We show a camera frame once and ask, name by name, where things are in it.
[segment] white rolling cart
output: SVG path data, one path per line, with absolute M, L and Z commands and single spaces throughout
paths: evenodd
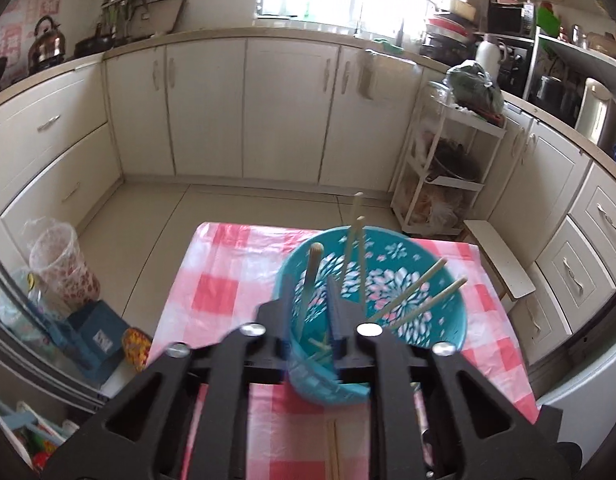
M 407 234 L 458 235 L 506 130 L 455 107 L 450 91 L 439 83 L 429 82 L 423 92 L 413 110 L 390 206 Z M 463 147 L 466 159 L 478 166 L 474 179 L 455 178 L 440 168 L 435 160 L 440 139 Z

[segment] faucet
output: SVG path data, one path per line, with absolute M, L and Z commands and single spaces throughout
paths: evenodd
M 361 15 L 364 12 L 364 0 L 361 0 L 361 6 L 359 7 L 359 18 L 357 19 L 357 27 L 355 27 L 355 33 L 353 36 L 356 38 L 361 35 Z

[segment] floral pattern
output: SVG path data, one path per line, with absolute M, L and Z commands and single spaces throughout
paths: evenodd
M 409 272 L 407 267 L 413 266 L 411 262 L 418 262 L 422 259 L 422 255 L 408 247 L 407 242 L 395 241 L 394 243 L 382 244 L 376 246 L 375 240 L 370 239 L 371 235 L 366 237 L 365 249 L 366 258 L 369 265 L 369 271 L 366 275 L 365 291 L 366 301 L 368 306 L 368 317 L 374 312 L 381 310 L 387 303 L 398 297 L 404 290 L 417 281 L 421 272 Z M 319 271 L 315 280 L 315 290 L 310 299 L 306 313 L 306 324 L 317 320 L 326 310 L 326 279 L 329 275 L 338 278 L 343 267 L 343 252 L 346 244 L 347 236 L 344 235 L 336 238 L 339 243 L 339 248 L 335 252 L 331 252 L 324 256 L 320 263 Z M 358 240 L 353 243 L 352 261 L 348 264 L 348 270 L 344 279 L 341 290 L 342 297 L 357 301 L 359 293 L 359 264 L 357 260 Z M 306 278 L 306 260 L 296 264 L 296 275 L 300 276 L 298 283 L 294 289 L 294 306 L 293 318 L 299 313 L 302 290 L 304 288 L 304 279 Z M 445 287 L 446 281 L 439 274 L 435 277 L 436 287 Z M 425 282 L 411 297 L 402 301 L 395 309 L 388 314 L 385 314 L 380 320 L 381 325 L 388 325 L 396 320 L 407 316 L 413 309 L 420 307 L 430 297 L 430 283 Z M 446 322 L 445 316 L 440 316 L 439 312 L 446 308 L 446 305 L 451 302 L 449 298 L 444 304 L 438 306 L 435 310 L 437 315 L 433 318 L 431 312 L 425 312 L 408 323 L 397 329 L 397 334 L 410 344 L 429 347 L 434 343 L 439 335 L 444 335 L 446 332 L 443 325 Z M 435 340 L 431 341 L 431 334 L 434 333 Z

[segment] kettle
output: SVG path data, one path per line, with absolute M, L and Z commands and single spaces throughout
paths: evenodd
M 50 28 L 39 35 L 39 26 L 50 22 Z M 28 73 L 30 75 L 64 61 L 66 37 L 59 30 L 59 24 L 50 16 L 43 16 L 35 25 L 35 41 L 28 51 Z
M 501 57 L 501 51 L 503 50 L 504 57 Z M 497 81 L 499 76 L 499 67 L 508 59 L 508 49 L 506 45 L 497 38 L 486 34 L 483 41 L 477 47 L 477 55 L 475 61 L 479 63 L 482 68 L 488 72 L 490 79 Z

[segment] kitchen cabinet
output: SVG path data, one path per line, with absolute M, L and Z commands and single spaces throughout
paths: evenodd
M 572 330 L 537 264 L 527 271 L 534 292 L 517 301 L 510 311 L 510 322 L 528 364 L 547 356 L 572 335 Z
M 245 178 L 318 182 L 338 49 L 308 41 L 248 40 Z
M 319 183 L 388 191 L 402 150 L 421 69 L 398 100 L 374 101 L 357 91 L 363 51 L 342 47 Z
M 529 135 L 532 116 L 511 104 L 506 104 L 504 115 L 508 119 L 506 134 L 501 139 L 495 160 L 492 161 L 485 186 L 472 206 L 469 215 L 472 219 L 487 220 L 491 215 L 506 189 Z
M 43 216 L 78 226 L 119 179 L 117 157 L 108 124 L 104 124 L 56 158 L 17 195 L 2 221 L 28 254 L 22 238 L 28 220 Z
M 586 237 L 565 218 L 537 258 L 573 332 L 593 317 L 614 291 L 614 283 Z
M 168 45 L 168 111 L 177 174 L 242 176 L 246 40 Z
M 616 283 L 616 181 L 597 164 L 590 168 L 570 216 Z
M 528 267 L 557 231 L 590 158 L 562 134 L 534 122 L 490 224 Z
M 105 122 L 99 64 L 44 81 L 0 106 L 0 212 L 55 157 Z
M 113 131 L 125 174 L 174 175 L 166 89 L 165 47 L 106 62 Z

